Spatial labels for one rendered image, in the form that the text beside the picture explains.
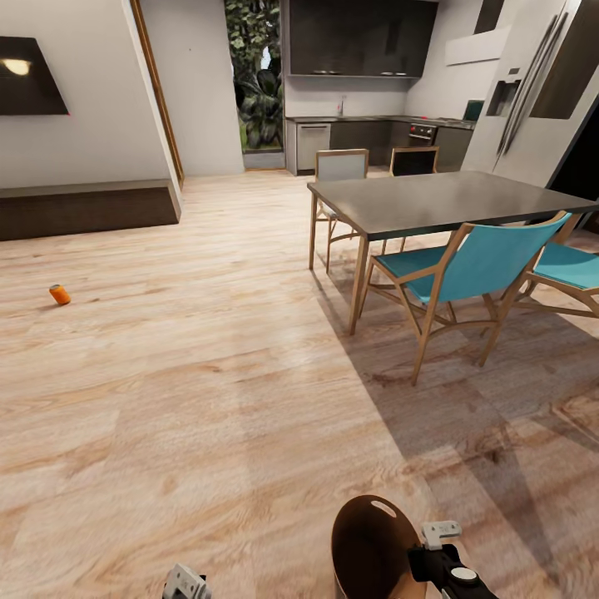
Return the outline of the can of soda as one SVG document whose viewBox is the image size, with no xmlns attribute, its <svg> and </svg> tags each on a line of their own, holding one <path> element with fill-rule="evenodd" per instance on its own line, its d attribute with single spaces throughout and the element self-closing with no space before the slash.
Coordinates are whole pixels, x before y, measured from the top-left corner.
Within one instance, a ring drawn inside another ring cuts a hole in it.
<svg viewBox="0 0 599 599">
<path fill-rule="evenodd" d="M 52 297 L 54 297 L 58 304 L 68 304 L 71 301 L 69 294 L 59 284 L 50 287 L 49 292 L 52 294 Z"/>
</svg>

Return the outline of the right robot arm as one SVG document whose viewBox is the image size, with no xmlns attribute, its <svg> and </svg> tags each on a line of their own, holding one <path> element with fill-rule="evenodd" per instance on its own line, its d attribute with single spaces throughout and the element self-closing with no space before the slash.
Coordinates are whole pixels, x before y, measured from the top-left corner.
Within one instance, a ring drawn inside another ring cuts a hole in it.
<svg viewBox="0 0 599 599">
<path fill-rule="evenodd" d="M 454 545 L 441 544 L 440 538 L 462 534 L 458 522 L 424 523 L 421 530 L 427 539 L 423 547 L 414 546 L 407 550 L 416 582 L 433 582 L 443 599 L 498 599 L 475 571 L 460 563 Z"/>
</svg>

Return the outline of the trash can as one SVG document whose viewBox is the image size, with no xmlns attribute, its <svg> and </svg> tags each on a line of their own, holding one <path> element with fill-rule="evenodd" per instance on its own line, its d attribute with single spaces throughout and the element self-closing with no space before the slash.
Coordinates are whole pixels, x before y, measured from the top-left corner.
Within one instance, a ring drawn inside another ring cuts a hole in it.
<svg viewBox="0 0 599 599">
<path fill-rule="evenodd" d="M 372 501 L 395 511 L 390 515 Z M 386 498 L 365 493 L 337 513 L 330 538 L 336 580 L 346 599 L 425 599 L 428 582 L 416 582 L 409 548 L 423 547 L 408 517 Z"/>
</svg>

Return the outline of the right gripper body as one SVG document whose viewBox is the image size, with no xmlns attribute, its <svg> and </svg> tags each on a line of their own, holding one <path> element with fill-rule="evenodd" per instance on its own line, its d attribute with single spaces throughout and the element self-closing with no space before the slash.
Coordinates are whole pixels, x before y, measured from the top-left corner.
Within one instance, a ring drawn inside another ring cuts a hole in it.
<svg viewBox="0 0 599 599">
<path fill-rule="evenodd" d="M 445 544 L 442 547 L 443 550 L 437 551 L 417 546 L 407 550 L 412 577 L 416 582 L 433 582 L 436 585 L 434 571 L 438 562 L 442 560 L 450 560 L 453 563 L 460 562 L 458 550 L 454 545 Z"/>
</svg>

